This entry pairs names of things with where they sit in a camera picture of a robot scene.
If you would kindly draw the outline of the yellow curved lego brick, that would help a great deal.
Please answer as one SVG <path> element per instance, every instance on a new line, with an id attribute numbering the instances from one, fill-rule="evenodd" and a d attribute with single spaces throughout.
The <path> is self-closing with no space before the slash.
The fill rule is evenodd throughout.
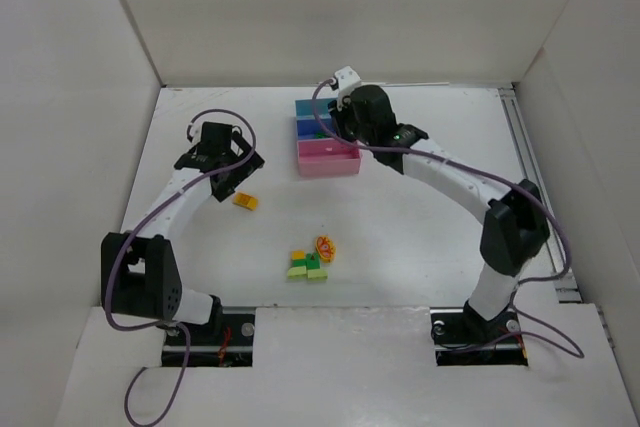
<path id="1" fill-rule="evenodd" d="M 233 198 L 233 204 L 250 211 L 255 211 L 259 205 L 259 200 L 252 195 L 238 192 Z"/>

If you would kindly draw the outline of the yellow butterfly lego piece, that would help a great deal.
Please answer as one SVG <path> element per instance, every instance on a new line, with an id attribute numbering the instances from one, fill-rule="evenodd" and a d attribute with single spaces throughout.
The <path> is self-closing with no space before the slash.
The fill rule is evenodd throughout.
<path id="1" fill-rule="evenodd" d="M 320 259 L 325 263 L 330 263 L 335 259 L 336 247 L 328 236 L 318 236 L 316 238 L 315 250 Z"/>

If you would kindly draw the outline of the green number lego brick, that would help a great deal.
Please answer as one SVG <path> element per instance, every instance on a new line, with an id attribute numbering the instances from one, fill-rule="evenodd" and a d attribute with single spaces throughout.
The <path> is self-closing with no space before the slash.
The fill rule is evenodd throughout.
<path id="1" fill-rule="evenodd" d="M 321 267 L 321 261 L 315 253 L 306 255 L 306 268 L 308 270 L 316 270 Z"/>

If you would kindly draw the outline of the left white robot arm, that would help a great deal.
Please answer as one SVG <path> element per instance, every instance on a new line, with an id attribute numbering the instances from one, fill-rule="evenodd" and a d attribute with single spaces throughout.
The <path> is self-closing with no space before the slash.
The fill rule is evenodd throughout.
<path id="1" fill-rule="evenodd" d="M 105 312 L 149 319 L 155 326 L 182 324 L 217 336 L 221 300 L 183 286 L 172 242 L 209 199 L 219 202 L 264 166 L 239 128 L 205 122 L 191 147 L 143 218 L 111 232 L 101 243 L 101 301 Z"/>

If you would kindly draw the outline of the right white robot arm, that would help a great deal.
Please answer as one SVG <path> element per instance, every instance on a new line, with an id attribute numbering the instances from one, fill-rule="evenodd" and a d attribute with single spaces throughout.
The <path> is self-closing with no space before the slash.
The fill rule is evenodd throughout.
<path id="1" fill-rule="evenodd" d="M 380 164 L 436 189 L 480 222 L 484 266 L 462 318 L 474 341 L 497 337 L 524 267 L 550 235 L 535 206 L 538 187 L 528 180 L 506 185 L 460 168 L 426 132 L 397 122 L 379 86 L 342 88 L 328 110 L 340 138 L 362 144 Z"/>

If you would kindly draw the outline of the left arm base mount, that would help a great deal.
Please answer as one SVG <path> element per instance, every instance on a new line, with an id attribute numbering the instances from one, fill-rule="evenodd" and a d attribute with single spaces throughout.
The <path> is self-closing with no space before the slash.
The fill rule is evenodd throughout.
<path id="1" fill-rule="evenodd" d="M 251 367 L 256 309 L 225 307 L 219 327 L 185 324 L 191 337 L 188 367 Z M 180 367 L 186 352 L 186 335 L 179 328 L 165 332 L 161 350 L 162 367 Z"/>

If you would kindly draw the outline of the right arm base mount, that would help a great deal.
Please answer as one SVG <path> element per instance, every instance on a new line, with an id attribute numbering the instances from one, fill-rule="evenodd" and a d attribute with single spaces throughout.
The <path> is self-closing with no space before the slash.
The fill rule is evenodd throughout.
<path id="1" fill-rule="evenodd" d="M 485 324 L 475 324 L 462 308 L 430 311 L 431 338 L 436 364 L 453 366 L 527 366 L 528 358 L 518 332 L 517 315 L 509 310 Z"/>

